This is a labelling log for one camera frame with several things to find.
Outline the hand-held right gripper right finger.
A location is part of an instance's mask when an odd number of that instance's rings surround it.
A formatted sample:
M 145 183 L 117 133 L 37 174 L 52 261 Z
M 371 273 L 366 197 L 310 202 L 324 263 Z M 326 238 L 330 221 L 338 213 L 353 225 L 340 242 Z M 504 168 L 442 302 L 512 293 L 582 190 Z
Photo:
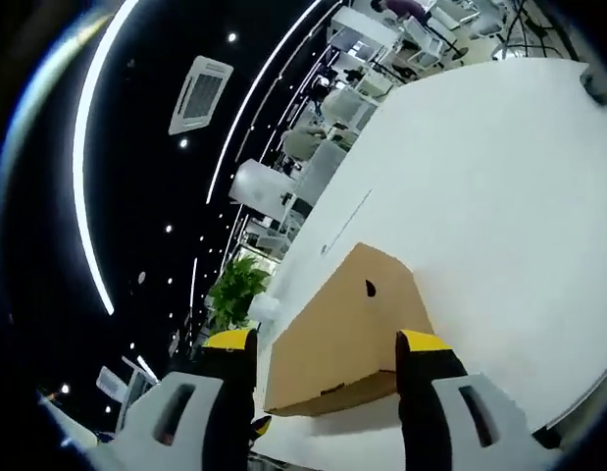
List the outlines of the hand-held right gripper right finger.
M 408 470 L 552 470 L 546 447 L 518 404 L 483 374 L 469 375 L 439 337 L 395 339 L 398 415 Z

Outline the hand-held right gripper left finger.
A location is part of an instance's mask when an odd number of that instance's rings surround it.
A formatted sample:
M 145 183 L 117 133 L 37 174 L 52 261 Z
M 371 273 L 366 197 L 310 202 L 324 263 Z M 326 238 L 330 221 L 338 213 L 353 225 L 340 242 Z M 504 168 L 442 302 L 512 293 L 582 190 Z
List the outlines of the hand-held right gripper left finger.
M 256 330 L 209 337 L 128 408 L 116 437 L 94 449 L 95 469 L 246 469 L 256 381 Z

